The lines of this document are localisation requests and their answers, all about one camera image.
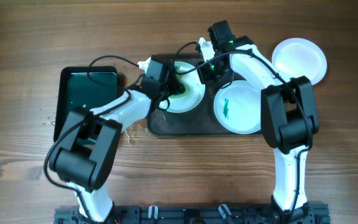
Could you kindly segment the green yellow sponge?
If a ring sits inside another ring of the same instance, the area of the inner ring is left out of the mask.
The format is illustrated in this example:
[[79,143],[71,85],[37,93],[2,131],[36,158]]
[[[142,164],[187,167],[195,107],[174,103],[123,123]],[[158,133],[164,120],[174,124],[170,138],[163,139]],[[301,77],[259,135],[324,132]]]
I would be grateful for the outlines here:
[[173,93],[170,95],[172,98],[179,98],[187,95],[189,93],[189,87],[185,82],[180,81],[178,85],[174,88]]

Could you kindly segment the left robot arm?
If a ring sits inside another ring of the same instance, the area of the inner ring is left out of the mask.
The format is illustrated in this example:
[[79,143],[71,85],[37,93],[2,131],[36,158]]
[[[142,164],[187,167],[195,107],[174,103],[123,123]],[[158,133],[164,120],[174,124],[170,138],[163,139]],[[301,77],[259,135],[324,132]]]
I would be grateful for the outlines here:
[[[114,202],[106,180],[111,172],[121,133],[160,108],[160,102],[180,89],[174,74],[176,56],[157,54],[133,84],[112,102],[69,112],[62,131],[44,160],[48,181],[74,192],[78,219],[85,223],[116,222]],[[49,176],[54,171],[60,181]]]

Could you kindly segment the white plate top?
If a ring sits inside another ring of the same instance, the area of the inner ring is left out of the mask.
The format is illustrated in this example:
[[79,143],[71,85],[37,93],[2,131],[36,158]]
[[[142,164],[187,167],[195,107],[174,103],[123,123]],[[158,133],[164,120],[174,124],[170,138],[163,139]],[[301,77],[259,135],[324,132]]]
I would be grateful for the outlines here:
[[171,113],[184,113],[195,108],[203,99],[206,86],[200,82],[196,70],[184,75],[178,75],[178,78],[188,85],[189,93],[183,97],[174,98],[169,109],[161,110],[167,110]]

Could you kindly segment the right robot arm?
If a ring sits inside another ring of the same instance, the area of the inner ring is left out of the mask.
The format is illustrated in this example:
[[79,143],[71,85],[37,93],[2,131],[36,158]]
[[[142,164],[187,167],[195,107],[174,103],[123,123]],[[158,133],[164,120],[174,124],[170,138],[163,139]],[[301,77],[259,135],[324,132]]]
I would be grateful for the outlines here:
[[201,79],[216,80],[224,70],[232,70],[260,91],[261,132],[275,156],[273,211],[280,223],[299,222],[309,215],[306,157],[319,129],[312,84],[305,76],[281,72],[250,38],[236,37],[228,21],[214,23],[208,34],[210,40],[200,45]]

